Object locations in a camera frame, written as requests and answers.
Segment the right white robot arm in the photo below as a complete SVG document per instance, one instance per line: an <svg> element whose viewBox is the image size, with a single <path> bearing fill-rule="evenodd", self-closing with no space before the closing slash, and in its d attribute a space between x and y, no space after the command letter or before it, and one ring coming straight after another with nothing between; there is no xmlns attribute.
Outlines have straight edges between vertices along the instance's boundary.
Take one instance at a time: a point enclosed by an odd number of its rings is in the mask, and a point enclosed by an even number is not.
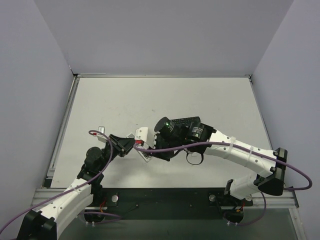
<svg viewBox="0 0 320 240"><path fill-rule="evenodd" d="M153 154L156 158L169 161L177 147L193 144L193 147L185 149L187 154L220 157L254 172L242 178L230 179L225 187L225 195L242 200L257 192L272 196L283 194L288 158L288 151L284 148L267 150L251 146L202 123L198 116L180 119L163 117L155 125L154 131L157 150L173 149Z"/></svg>

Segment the white remote control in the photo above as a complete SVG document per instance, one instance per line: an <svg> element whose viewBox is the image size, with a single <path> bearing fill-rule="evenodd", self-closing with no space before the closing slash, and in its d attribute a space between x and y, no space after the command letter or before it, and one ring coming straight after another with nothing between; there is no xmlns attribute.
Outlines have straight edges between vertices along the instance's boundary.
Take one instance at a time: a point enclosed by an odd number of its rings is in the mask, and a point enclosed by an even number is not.
<svg viewBox="0 0 320 240"><path fill-rule="evenodd" d="M133 134L133 133L130 133L130 134L128 134L127 136L126 136L126 138L135 138L135 135ZM147 155L146 153L144 153L144 152L142 152L142 151L137 151L136 150L136 152L139 154L139 156L146 162L146 163L148 163L148 162L150 162L151 161L151 159L152 159L152 157L151 156L149 156L149 155Z"/></svg>

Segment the black tv remote control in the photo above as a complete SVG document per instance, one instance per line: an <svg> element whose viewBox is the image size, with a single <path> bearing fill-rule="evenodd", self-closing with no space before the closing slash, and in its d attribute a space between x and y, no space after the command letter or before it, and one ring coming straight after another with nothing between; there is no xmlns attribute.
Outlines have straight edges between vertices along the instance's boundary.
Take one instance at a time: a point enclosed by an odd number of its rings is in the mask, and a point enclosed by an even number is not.
<svg viewBox="0 0 320 240"><path fill-rule="evenodd" d="M201 119L199 116L193 116L193 117L171 119L171 121L177 126L189 127L192 123L200 123Z"/></svg>

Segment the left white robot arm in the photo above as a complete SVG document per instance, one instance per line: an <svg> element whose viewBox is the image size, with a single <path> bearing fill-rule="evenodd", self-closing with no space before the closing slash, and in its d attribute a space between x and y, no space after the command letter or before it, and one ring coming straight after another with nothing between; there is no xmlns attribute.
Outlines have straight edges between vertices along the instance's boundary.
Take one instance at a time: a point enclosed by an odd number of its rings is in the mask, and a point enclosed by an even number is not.
<svg viewBox="0 0 320 240"><path fill-rule="evenodd" d="M24 216L17 235L19 240L57 240L68 225L89 205L101 203L101 181L103 171L116 157L125 157L133 148L133 137L106 136L91 131L99 140L105 140L105 147L91 147L85 154L84 164L69 187L49 199L47 205Z"/></svg>

